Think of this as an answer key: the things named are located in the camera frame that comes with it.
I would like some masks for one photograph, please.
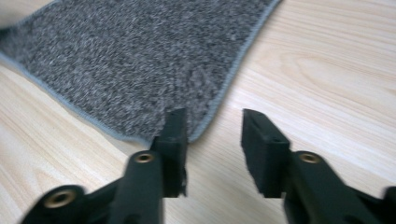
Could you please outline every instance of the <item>wood grain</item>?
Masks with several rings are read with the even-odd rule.
[[[0,24],[46,3],[2,0]],[[283,1],[191,145],[189,197],[165,200],[166,222],[286,223],[281,201],[261,197],[248,175],[242,108],[267,114],[293,150],[324,156],[348,185],[374,196],[396,185],[395,11],[392,0]],[[99,132],[1,63],[0,223],[20,221],[59,185],[100,188],[141,149]]]

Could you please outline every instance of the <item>wooden floor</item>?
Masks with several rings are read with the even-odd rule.
[[[7,26],[49,0],[0,0]],[[167,223],[286,223],[260,196],[239,139],[243,108],[259,110],[293,150],[325,157],[374,196],[396,185],[396,2],[285,0],[264,25],[227,97],[188,155],[189,197],[165,200]],[[138,144],[100,133],[0,63],[0,223],[44,192],[92,191],[122,175]]]

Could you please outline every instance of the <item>carpet mat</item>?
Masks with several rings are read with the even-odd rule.
[[[0,58],[101,130],[148,144],[213,119],[277,0],[63,0],[0,31]]]

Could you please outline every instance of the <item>clamp jaw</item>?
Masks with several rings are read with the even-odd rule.
[[[67,185],[46,193],[22,223],[163,223],[163,198],[186,195],[186,110],[168,114],[149,150],[135,153],[124,176],[85,194]]]
[[[244,110],[241,143],[259,193],[283,195],[289,223],[396,223],[396,187],[379,200],[346,186],[318,154],[292,152],[288,138],[264,114]]]
[[[80,186],[53,189],[22,223],[162,224],[163,198],[186,195],[186,122],[185,109],[168,114],[150,150],[135,153],[122,178],[91,194]],[[396,223],[396,187],[377,199],[346,186],[318,154],[292,152],[264,114],[244,110],[241,145],[259,193],[283,197],[289,223]]]

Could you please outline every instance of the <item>gray carpet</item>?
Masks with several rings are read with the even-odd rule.
[[[277,2],[56,1],[0,31],[0,57],[120,140],[148,144],[186,107],[194,141]]]

